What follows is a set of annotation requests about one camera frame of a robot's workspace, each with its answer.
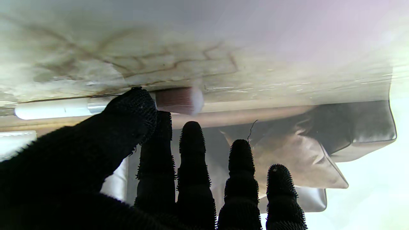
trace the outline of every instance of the brown stain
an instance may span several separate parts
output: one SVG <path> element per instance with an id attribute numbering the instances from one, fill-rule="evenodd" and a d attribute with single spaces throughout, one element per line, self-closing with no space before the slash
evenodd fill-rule
<path id="1" fill-rule="evenodd" d="M 165 69 L 160 69 L 160 70 L 152 70 L 152 71 L 147 71 L 147 72 L 142 72 L 142 73 L 135 73 L 135 72 L 131 72 L 131 70 L 130 70 L 129 68 L 127 68 L 126 66 L 117 64 L 117 63 L 112 62 L 112 61 L 107 61 L 107 60 L 105 60 L 105 59 L 103 59 L 103 58 L 101 58 L 101 57 L 99 57 L 99 56 L 97 55 L 98 52 L 100 52 L 100 51 L 102 51 L 103 49 L 105 49 L 105 48 L 106 48 L 110 43 L 112 43 L 113 41 L 115 41 L 115 40 L 117 40 L 117 39 L 119 39 L 119 38 L 125 37 L 125 36 L 127 36 L 127 35 L 129 35 L 129 34 L 134 33 L 134 32 L 135 32 L 135 28 L 126 29 L 126 30 L 121 31 L 120 33 L 111 35 L 110 37 L 108 37 L 107 39 L 105 39 L 104 41 L 102 41 L 102 42 L 98 45 L 98 48 L 96 49 L 95 52 L 90 52 L 90 51 L 88 51 L 88 50 L 86 50 L 86 49 L 84 49 L 84 48 L 82 48 L 82 47 L 76 45 L 75 43 L 72 43 L 72 42 L 68 41 L 64 36 L 62 36 L 62 35 L 60 35 L 60 34 L 58 34 L 58 33 L 55 33 L 55 32 L 53 32 L 53 31 L 51 31 L 51 30 L 49 30 L 49 29 L 47 29 L 47 28 L 45 28 L 45 27 L 40 26 L 40 25 L 25 24 L 24 22 L 19 21 L 19 20 L 15 19 L 15 18 L 12 18 L 12 17 L 10 17 L 10 16 L 8 16 L 8 15 L 6 15 L 6 14 L 0 14 L 0 18 L 2 18 L 2 19 L 4 19 L 4 20 L 7 20 L 7 21 L 9 21 L 9 22 L 11 22 L 11 23 L 13 23 L 13 24 L 17 24 L 17 25 L 19 25 L 19 26 L 21 26 L 21 27 L 23 27 L 23 28 L 25 28 L 25 29 L 27 29 L 27 30 L 31 30 L 31 31 L 33 31 L 33 32 L 40 32 L 40 33 L 42 33 L 42 34 L 44 34 L 44 35 L 47 35 L 47 36 L 53 37 L 53 38 L 55 38 L 55 39 L 57 39 L 57 40 L 59 40 L 59 41 L 62 41 L 62 42 L 64 42 L 69 48 L 81 52 L 85 57 L 93 58 L 93 59 L 96 59 L 96 60 L 99 60 L 99 61 L 102 61 L 102 62 L 105 62 L 105 63 L 109 63 L 109 64 L 112 64 L 113 66 L 115 66 L 115 67 L 117 67 L 117 68 L 121 68 L 121 69 L 123 69 L 123 70 L 125 70 L 125 71 L 130 72 L 130 73 L 128 73 L 128 74 L 124 74 L 124 76 L 123 76 L 124 78 L 129 78 L 129 77 L 132 77 L 132 76 L 138 76 L 138 75 L 143 75 L 143 74 L 150 74 L 150 73 L 156 73 L 156 72 L 163 72 L 163 71 L 174 70 L 174 69 L 176 69 L 180 64 L 182 64 L 182 63 L 187 63 L 187 62 L 195 62 L 195 61 L 216 61 L 216 60 L 220 60 L 220 59 L 212 59 L 212 58 L 209 56 L 208 53 L 209 53 L 210 51 L 212 51 L 212 50 L 218 49 L 220 46 L 222 46 L 222 45 L 224 44 L 223 41 L 220 41 L 220 42 L 218 42 L 217 44 L 215 44 L 214 46 L 209 47 L 209 48 L 203 50 L 203 51 L 202 51 L 202 54 L 203 54 L 203 56 L 204 56 L 204 59 L 186 59 L 186 60 L 180 60 L 180 61 L 175 62 L 170 68 L 165 68 Z M 180 46 L 180 45 L 184 45 L 184 43 L 175 43 L 175 44 L 172 44 L 171 46 L 177 47 L 177 46 Z M 223 75 L 229 75 L 229 74 L 234 74 L 234 73 L 238 72 L 238 66 L 237 66 L 237 63 L 236 63 L 236 61 L 235 61 L 235 59 L 234 59 L 234 56 L 232 55 L 232 52 L 233 52 L 233 51 L 228 52 L 226 58 L 227 58 L 227 59 L 230 61 L 230 63 L 234 66 L 234 69 L 235 69 L 234 71 L 228 72 L 228 73 L 220 73 L 220 74 L 207 74 L 207 75 L 203 75 L 203 76 L 198 77 L 198 78 L 205 78 L 205 77 L 211 77 L 211 76 L 223 76 Z M 153 54 L 146 54 L 146 55 L 142 55 L 142 56 L 131 56 L 131 57 L 117 56 L 116 58 L 132 58 L 133 60 L 135 60 L 135 61 L 138 63 L 138 69 L 139 69 L 139 70 L 142 70 L 142 69 L 146 68 L 146 65 L 143 63 L 143 59 L 155 58 L 155 57 L 166 56 L 166 55 L 171 55 L 171 54 L 172 54 L 172 53 L 165 47 L 165 48 L 164 48 L 164 52 L 161 52 L 161 53 L 153 53 Z M 53 71 L 53 72 L 55 72 L 57 75 L 66 76 L 66 77 L 68 77 L 68 78 L 70 78 L 70 79 L 72 79 L 72 80 L 77 80 L 77 79 L 75 79 L 73 76 L 67 76 L 67 74 L 66 74 L 65 71 L 64 71 L 64 70 L 66 70 L 65 68 L 69 68 L 70 65 L 73 64 L 73 62 L 74 62 L 74 61 L 68 61 L 67 63 L 63 64 L 63 67 L 61 67 L 61 66 L 56 66 L 56 65 L 42 65 L 42 64 L 37 64 L 37 65 L 38 65 L 39 67 L 42 67 L 42 68 L 48 69 L 48 70 L 50 70 L 50 71 Z M 145 84 L 144 86 L 152 86 L 152 85 L 159 84 L 159 83 L 164 83 L 164 82 L 180 82 L 180 81 L 186 81 L 186 80 L 188 80 L 188 79 L 182 79 L 182 80 L 164 80 L 164 81 L 162 80 L 162 81 L 150 82 L 150 83 Z M 106 90 L 103 90 L 103 91 L 98 92 L 97 94 L 98 94 L 98 95 L 105 95 L 105 94 L 107 94 L 108 92 L 109 92 L 109 93 L 112 93 L 112 92 L 117 91 L 117 90 L 118 90 L 118 89 L 113 89 L 113 88 L 112 88 L 112 89 L 106 89 Z"/>

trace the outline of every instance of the stained surface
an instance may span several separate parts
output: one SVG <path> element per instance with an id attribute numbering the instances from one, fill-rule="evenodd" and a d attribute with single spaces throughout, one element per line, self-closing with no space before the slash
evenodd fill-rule
<path id="1" fill-rule="evenodd" d="M 0 3 L 3 113 L 134 85 L 198 84 L 238 110 L 382 100 L 392 78 L 407 84 L 403 1 Z"/>

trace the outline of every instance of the finger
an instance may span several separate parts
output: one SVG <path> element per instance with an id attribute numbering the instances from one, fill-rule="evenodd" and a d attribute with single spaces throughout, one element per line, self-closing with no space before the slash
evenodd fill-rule
<path id="1" fill-rule="evenodd" d="M 307 229 L 297 197 L 288 169 L 284 165 L 272 165 L 267 174 L 268 230 Z"/>
<path id="2" fill-rule="evenodd" d="M 157 112 L 152 137 L 141 146 L 135 207 L 151 214 L 175 212 L 175 162 L 171 153 L 171 114 Z"/>
<path id="3" fill-rule="evenodd" d="M 197 122 L 187 122 L 179 143 L 178 214 L 185 225 L 215 229 L 216 208 L 205 162 L 205 139 Z"/>
<path id="4" fill-rule="evenodd" d="M 254 172 L 249 143 L 236 140 L 230 149 L 230 178 L 226 181 L 225 205 L 219 213 L 218 229 L 261 229 Z"/>

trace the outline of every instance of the black glove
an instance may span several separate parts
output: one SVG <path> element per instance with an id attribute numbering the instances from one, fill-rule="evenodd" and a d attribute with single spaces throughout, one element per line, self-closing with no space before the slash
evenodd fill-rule
<path id="1" fill-rule="evenodd" d="M 153 215 L 170 229 L 261 229 L 260 211 L 257 208 L 258 185 L 254 179 L 249 143 L 237 140 L 232 144 L 225 205 L 216 223 L 216 209 L 204 158 L 205 140 L 200 125 L 188 122 L 182 130 L 177 203 L 171 137 L 171 115 L 158 111 L 155 132 L 142 144 L 134 207 Z M 267 229 L 306 229 L 303 211 L 296 197 L 288 170 L 282 165 L 273 165 L 268 174 Z"/>

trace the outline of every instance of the makeup brush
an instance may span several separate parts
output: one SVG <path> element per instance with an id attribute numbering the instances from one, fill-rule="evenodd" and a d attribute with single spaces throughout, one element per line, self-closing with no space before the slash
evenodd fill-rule
<path id="1" fill-rule="evenodd" d="M 204 105 L 202 91 L 196 86 L 152 91 L 150 95 L 155 100 L 156 108 L 165 112 L 194 115 Z M 18 104 L 14 113 L 24 120 L 90 116 L 101 113 L 117 96 L 33 101 Z"/>
<path id="2" fill-rule="evenodd" d="M 150 94 L 160 111 L 194 115 L 204 105 L 202 91 L 196 86 L 158 90 Z"/>

